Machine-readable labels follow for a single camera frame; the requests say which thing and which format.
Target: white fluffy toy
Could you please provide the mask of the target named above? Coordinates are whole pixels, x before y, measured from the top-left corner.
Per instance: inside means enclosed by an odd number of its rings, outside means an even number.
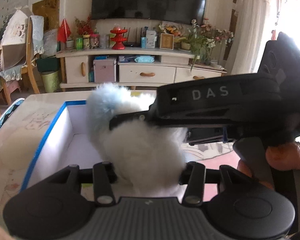
[[[87,100],[90,141],[103,161],[113,163],[118,180],[112,185],[120,196],[183,196],[178,179],[186,166],[181,150],[184,128],[159,128],[141,120],[123,122],[109,130],[116,114],[146,111],[154,97],[132,97],[126,88],[104,84]]]

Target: pink mat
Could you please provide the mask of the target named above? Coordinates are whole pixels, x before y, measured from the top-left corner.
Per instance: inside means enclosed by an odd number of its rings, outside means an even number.
[[[199,163],[202,163],[206,166],[207,169],[215,169],[218,170],[220,165],[229,165],[234,168],[237,168],[238,162],[240,158],[239,156],[234,152],[230,152],[209,160],[204,161],[198,161]],[[211,200],[215,195],[217,195],[217,185],[216,184],[206,184],[204,185],[204,201]]]

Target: blue-edged box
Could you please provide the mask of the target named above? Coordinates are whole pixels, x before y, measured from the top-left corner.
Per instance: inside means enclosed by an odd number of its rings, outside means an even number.
[[[90,169],[102,161],[88,139],[86,119],[86,101],[68,101],[62,105],[35,152],[21,191],[68,165]]]

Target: wooden handle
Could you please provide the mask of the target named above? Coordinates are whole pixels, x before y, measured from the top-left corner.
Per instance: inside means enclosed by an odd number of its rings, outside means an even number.
[[[142,76],[142,77],[154,77],[155,73],[144,73],[144,72],[141,72],[140,76]]]
[[[198,76],[193,76],[194,80],[200,80],[200,79],[204,79],[204,77],[198,77]]]
[[[81,63],[81,74],[83,77],[86,76],[86,64],[84,62]]]

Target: ribbed gray surface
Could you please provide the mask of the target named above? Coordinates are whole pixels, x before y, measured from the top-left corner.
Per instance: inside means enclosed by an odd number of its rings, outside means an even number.
[[[62,240],[230,240],[216,231],[203,213],[176,198],[123,198],[99,208],[87,225]]]

